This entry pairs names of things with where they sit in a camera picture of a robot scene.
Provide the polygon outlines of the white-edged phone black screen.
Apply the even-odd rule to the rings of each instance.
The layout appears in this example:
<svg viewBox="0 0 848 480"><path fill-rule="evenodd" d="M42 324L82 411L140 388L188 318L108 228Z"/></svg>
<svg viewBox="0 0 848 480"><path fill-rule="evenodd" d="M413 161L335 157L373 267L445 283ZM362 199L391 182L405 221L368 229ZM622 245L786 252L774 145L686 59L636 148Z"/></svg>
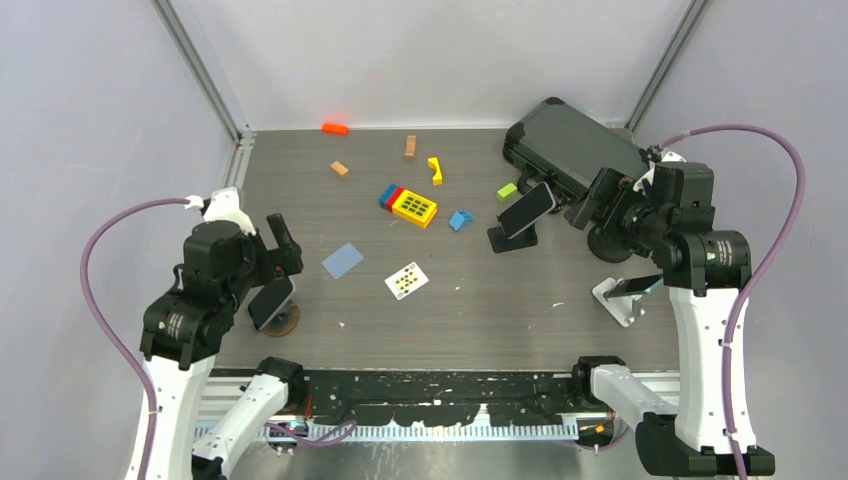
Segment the white-edged phone black screen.
<svg viewBox="0 0 848 480"><path fill-rule="evenodd" d="M547 183L539 183L498 216L498 222L510 238L557 206L557 198Z"/></svg>

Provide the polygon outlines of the nine of spades card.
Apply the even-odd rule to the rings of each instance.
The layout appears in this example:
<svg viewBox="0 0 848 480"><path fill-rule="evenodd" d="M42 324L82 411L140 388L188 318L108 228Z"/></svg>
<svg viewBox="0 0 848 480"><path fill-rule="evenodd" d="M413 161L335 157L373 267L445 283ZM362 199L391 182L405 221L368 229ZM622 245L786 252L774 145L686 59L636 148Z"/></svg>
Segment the nine of spades card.
<svg viewBox="0 0 848 480"><path fill-rule="evenodd" d="M429 278L416 262L401 268L384 280L392 296L402 300L429 282Z"/></svg>

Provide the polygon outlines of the silver phone black screen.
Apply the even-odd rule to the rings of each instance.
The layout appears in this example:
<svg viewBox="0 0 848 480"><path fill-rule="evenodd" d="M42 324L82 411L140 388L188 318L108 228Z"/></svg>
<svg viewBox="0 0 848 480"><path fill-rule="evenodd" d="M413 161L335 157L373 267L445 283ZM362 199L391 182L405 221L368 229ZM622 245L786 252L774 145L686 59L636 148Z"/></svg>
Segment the silver phone black screen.
<svg viewBox="0 0 848 480"><path fill-rule="evenodd" d="M283 311L294 292L295 285L289 277L277 278L262 286L247 309L254 328L264 329Z"/></svg>

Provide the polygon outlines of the black round-base pole stand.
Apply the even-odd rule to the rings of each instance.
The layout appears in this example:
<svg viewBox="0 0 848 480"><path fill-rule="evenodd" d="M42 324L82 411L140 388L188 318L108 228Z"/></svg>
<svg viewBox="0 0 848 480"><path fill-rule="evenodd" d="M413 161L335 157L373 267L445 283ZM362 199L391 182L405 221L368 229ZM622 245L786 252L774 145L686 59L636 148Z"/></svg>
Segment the black round-base pole stand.
<svg viewBox="0 0 848 480"><path fill-rule="evenodd" d="M596 224L589 231L587 245L595 257L607 263L622 263L634 255L634 247L628 234L600 224Z"/></svg>

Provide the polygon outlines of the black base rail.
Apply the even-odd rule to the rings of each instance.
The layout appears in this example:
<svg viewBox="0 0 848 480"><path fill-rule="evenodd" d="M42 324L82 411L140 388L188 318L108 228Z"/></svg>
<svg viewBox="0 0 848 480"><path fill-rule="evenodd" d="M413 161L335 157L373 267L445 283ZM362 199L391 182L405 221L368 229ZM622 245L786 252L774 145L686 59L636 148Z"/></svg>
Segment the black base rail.
<svg viewBox="0 0 848 480"><path fill-rule="evenodd" d="M579 398L568 372L318 369L305 379L306 399L270 420L309 440L577 440L624 427Z"/></svg>

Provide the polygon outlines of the yellow red blue block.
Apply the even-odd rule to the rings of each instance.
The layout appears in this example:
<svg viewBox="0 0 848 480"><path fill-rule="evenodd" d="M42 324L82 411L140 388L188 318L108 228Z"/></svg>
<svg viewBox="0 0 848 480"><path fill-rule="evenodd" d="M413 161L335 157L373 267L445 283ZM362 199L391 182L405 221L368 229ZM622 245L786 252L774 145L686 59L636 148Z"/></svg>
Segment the yellow red blue block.
<svg viewBox="0 0 848 480"><path fill-rule="evenodd" d="M438 212L436 202L391 184L379 197L382 209L418 227L427 228Z"/></svg>

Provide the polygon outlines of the black folding phone stand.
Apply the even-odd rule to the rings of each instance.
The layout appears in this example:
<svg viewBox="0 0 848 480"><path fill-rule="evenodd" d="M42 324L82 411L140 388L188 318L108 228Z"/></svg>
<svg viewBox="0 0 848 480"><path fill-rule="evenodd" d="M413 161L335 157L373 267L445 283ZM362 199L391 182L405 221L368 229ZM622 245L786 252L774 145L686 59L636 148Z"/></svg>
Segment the black folding phone stand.
<svg viewBox="0 0 848 480"><path fill-rule="evenodd" d="M516 251L538 245L538 236L534 224L527 226L521 232L510 238L507 237L501 226L489 228L487 230L487 236L491 249L495 254Z"/></svg>

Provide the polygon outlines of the round wooden phone stand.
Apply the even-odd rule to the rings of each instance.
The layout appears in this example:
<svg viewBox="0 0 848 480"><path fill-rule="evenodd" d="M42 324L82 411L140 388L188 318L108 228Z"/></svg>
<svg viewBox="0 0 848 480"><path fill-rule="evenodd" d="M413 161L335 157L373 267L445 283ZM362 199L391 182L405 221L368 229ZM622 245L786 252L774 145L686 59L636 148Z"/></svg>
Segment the round wooden phone stand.
<svg viewBox="0 0 848 480"><path fill-rule="evenodd" d="M298 325L300 309L298 305L289 300L284 307L261 329L261 332L272 338L279 338L290 334Z"/></svg>

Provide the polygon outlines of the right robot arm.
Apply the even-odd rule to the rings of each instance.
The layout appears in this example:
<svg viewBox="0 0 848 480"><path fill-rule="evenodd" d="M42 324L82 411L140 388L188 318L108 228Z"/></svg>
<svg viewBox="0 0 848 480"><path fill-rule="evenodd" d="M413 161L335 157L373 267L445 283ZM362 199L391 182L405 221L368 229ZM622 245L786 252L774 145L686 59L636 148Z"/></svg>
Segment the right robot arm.
<svg viewBox="0 0 848 480"><path fill-rule="evenodd" d="M713 184L700 163L658 163L646 191L604 168L566 212L596 257L639 255L658 268L677 328L678 401L664 401L616 356L582 356L572 375L579 398L632 429L649 474L767 477L776 460L752 431L739 325L753 284L750 248L741 233L714 228Z"/></svg>

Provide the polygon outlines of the orange red block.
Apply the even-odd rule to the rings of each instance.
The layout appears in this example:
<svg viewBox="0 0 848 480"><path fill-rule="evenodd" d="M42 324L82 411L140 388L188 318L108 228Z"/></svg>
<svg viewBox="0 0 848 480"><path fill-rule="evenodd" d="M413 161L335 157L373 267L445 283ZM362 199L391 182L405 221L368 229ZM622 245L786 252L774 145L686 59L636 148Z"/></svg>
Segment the orange red block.
<svg viewBox="0 0 848 480"><path fill-rule="evenodd" d="M341 124L323 123L321 131L325 134L346 136L349 133L349 127Z"/></svg>

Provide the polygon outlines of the white metal phone stand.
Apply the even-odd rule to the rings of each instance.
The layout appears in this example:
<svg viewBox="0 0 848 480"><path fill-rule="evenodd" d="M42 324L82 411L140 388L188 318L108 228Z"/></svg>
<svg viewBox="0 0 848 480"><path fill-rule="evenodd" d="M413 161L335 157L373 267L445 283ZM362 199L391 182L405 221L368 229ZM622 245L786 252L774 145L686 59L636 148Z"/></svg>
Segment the white metal phone stand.
<svg viewBox="0 0 848 480"><path fill-rule="evenodd" d="M624 279L607 278L591 290L596 301L623 328L630 327L646 311L642 306L642 295L624 294L614 296L618 287L624 286Z"/></svg>

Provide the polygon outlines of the teal-edged phone black screen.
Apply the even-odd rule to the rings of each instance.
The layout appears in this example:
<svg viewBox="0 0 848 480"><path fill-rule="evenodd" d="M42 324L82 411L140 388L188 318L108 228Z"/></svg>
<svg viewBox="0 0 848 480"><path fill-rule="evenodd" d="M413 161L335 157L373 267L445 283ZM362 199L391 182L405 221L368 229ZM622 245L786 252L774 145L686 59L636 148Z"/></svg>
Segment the teal-edged phone black screen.
<svg viewBox="0 0 848 480"><path fill-rule="evenodd" d="M605 298L639 296L650 294L663 284L663 275L648 275L630 279L619 279L604 293Z"/></svg>

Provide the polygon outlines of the black hard case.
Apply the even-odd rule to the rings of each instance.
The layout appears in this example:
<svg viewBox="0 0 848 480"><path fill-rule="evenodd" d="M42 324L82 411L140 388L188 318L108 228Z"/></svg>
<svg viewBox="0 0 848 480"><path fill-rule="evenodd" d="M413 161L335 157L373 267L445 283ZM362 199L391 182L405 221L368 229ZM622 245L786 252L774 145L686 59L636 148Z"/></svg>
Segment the black hard case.
<svg viewBox="0 0 848 480"><path fill-rule="evenodd" d="M546 183L556 211L579 200L603 167L632 178L649 169L631 140L558 97L549 97L506 132L503 157L520 171L517 187L529 192Z"/></svg>

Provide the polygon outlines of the small blue block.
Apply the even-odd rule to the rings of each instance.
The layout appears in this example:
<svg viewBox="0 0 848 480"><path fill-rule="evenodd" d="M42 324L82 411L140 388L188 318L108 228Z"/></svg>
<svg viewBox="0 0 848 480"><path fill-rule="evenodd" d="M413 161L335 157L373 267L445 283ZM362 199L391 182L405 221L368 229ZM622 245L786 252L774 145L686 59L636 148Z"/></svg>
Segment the small blue block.
<svg viewBox="0 0 848 480"><path fill-rule="evenodd" d="M474 217L468 211L458 210L451 216L449 226L453 231L459 232L467 227L473 220Z"/></svg>

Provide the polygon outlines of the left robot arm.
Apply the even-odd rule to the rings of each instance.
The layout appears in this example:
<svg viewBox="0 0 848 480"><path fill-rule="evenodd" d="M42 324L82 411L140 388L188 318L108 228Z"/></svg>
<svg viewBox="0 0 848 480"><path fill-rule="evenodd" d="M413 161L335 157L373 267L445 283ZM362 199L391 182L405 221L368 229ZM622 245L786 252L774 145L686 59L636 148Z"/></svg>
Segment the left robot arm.
<svg viewBox="0 0 848 480"><path fill-rule="evenodd" d="M290 277L303 269L300 245L281 214L267 222L274 249L232 220L196 225L183 243L182 263L173 269L173 285L146 309L140 350L156 405L140 418L128 478L228 479L273 415L305 404L303 367L267 357L236 404L205 436L194 438L215 357L248 292L259 291L248 313L260 328L274 317L298 314Z"/></svg>

